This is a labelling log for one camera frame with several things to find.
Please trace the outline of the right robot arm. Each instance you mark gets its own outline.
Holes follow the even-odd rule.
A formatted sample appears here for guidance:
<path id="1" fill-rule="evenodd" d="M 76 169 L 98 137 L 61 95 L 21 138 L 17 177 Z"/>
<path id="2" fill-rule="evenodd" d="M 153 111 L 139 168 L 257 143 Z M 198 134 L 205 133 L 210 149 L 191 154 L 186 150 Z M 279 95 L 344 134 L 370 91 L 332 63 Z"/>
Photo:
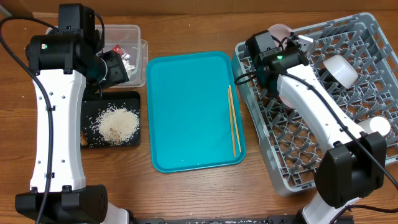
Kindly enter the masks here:
<path id="1" fill-rule="evenodd" d="M 323 152 L 315 172 L 317 193 L 295 217 L 296 223 L 334 223 L 343 212 L 382 187 L 390 125 L 377 117 L 355 123 L 315 76 L 306 53 L 311 38 L 294 34 L 281 40 L 268 30 L 246 45 L 257 81 L 305 121 Z"/>

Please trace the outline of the small white rice bowl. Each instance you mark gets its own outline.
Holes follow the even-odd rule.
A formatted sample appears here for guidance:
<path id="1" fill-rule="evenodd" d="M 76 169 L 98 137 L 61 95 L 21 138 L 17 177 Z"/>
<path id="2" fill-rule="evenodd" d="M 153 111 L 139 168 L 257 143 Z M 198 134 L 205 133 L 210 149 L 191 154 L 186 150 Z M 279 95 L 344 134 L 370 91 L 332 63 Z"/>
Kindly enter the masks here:
<path id="1" fill-rule="evenodd" d="M 286 107 L 289 107 L 289 108 L 291 108 L 293 110 L 296 109 L 295 100 L 294 100 L 294 96 L 293 95 L 291 95 L 291 94 L 280 94 L 279 98 L 280 98 L 280 100 L 283 102 L 283 104 Z"/>

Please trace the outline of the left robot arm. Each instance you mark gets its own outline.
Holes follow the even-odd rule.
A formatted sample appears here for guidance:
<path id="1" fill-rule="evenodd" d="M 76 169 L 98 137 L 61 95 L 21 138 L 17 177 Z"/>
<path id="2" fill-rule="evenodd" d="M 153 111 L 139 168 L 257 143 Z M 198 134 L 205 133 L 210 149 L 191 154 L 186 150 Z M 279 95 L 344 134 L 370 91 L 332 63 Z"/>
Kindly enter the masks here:
<path id="1" fill-rule="evenodd" d="M 106 187 L 88 185 L 80 152 L 80 118 L 87 84 L 100 81 L 117 61 L 98 56 L 100 35 L 36 35 L 27 46 L 28 73 L 37 99 L 37 152 L 18 213 L 36 223 L 132 223 L 129 210 L 108 200 Z"/>

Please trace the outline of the golden food scrap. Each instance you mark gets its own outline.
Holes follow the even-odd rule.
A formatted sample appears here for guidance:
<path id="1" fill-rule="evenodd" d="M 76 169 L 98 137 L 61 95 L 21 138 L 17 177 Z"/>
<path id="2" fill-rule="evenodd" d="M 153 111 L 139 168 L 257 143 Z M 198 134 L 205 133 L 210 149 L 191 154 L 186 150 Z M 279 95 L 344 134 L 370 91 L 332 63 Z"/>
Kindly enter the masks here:
<path id="1" fill-rule="evenodd" d="M 86 138 L 85 133 L 83 131 L 80 131 L 80 144 L 82 146 L 87 146 L 88 145 L 87 138 Z"/>

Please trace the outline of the red snack wrapper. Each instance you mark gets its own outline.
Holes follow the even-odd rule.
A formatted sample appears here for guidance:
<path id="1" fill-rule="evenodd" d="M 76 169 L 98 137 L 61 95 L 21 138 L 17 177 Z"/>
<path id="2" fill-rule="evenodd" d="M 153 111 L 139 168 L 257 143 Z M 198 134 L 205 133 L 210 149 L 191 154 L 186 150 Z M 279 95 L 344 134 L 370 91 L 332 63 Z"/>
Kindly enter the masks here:
<path id="1" fill-rule="evenodd" d="M 123 55 L 123 53 L 124 53 L 124 50 L 119 46 L 119 44 L 116 44 L 114 46 L 113 51 L 115 51 L 119 55 Z"/>

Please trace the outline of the white napkin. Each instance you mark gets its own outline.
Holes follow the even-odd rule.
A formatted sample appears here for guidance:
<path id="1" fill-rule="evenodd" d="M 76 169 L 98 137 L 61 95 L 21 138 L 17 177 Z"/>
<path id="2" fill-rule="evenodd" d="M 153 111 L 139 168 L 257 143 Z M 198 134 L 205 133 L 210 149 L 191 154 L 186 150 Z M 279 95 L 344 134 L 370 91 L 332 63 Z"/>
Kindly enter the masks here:
<path id="1" fill-rule="evenodd" d="M 123 52 L 121 54 L 121 59 L 122 59 L 122 63 L 124 65 L 124 68 L 126 70 L 128 78 L 131 78 L 136 70 L 136 66 L 133 64 L 130 64 L 129 60 L 131 59 L 131 56 L 127 52 Z"/>

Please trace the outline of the grey metal bowl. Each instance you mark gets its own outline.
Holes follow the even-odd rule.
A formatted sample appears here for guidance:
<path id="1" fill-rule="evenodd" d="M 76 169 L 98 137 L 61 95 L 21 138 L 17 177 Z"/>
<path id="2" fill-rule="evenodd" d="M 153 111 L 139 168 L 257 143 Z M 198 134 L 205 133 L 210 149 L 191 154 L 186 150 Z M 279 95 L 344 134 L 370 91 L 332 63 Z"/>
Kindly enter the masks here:
<path id="1" fill-rule="evenodd" d="M 323 62 L 325 68 L 345 88 L 350 88 L 358 79 L 358 73 L 341 55 L 334 55 Z"/>

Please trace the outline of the rice pile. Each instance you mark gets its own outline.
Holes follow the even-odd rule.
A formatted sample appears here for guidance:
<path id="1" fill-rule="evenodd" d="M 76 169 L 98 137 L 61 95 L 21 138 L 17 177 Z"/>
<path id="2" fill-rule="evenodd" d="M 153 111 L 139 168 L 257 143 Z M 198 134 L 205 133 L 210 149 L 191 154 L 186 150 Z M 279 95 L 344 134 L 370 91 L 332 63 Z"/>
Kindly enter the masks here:
<path id="1" fill-rule="evenodd" d="M 101 144 L 121 146 L 128 144 L 139 134 L 140 117 L 138 110 L 109 106 L 99 112 L 89 125 Z"/>

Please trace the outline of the white cup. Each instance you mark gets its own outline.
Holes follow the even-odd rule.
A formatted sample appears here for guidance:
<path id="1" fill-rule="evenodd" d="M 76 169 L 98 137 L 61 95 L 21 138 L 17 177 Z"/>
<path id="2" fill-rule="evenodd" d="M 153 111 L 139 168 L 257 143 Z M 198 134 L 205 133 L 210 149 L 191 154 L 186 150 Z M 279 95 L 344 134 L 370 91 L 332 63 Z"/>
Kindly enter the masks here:
<path id="1" fill-rule="evenodd" d="M 362 127 L 367 134 L 378 132 L 381 136 L 386 136 L 391 129 L 388 120 L 381 116 L 366 119 L 359 122 L 358 125 Z"/>

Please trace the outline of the large white plate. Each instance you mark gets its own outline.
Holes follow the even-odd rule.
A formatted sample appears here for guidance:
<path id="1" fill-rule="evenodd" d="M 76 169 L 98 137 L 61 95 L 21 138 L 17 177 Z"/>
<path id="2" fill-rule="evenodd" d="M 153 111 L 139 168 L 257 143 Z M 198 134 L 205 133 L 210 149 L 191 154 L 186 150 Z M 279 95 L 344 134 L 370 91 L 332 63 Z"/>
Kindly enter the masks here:
<path id="1" fill-rule="evenodd" d="M 267 29 L 271 36 L 281 41 L 284 37 L 290 37 L 293 30 L 285 24 L 274 24 Z"/>

